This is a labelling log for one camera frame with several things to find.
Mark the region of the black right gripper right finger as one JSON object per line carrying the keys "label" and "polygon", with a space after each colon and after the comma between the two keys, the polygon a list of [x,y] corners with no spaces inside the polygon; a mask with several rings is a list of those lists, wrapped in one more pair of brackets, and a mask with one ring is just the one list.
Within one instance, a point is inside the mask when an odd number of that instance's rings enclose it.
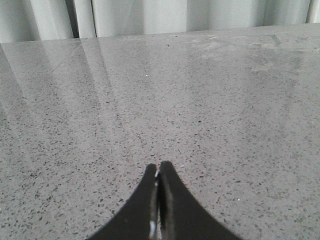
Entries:
{"label": "black right gripper right finger", "polygon": [[239,240],[194,198],[170,161],[159,169],[161,235],[164,240]]}

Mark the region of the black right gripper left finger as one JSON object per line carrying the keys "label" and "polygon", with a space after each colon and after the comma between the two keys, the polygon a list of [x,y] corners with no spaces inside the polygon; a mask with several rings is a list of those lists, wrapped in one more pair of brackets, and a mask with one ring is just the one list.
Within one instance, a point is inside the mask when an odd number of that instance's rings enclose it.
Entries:
{"label": "black right gripper left finger", "polygon": [[156,240],[158,228],[157,166],[147,165],[128,201],[90,240]]}

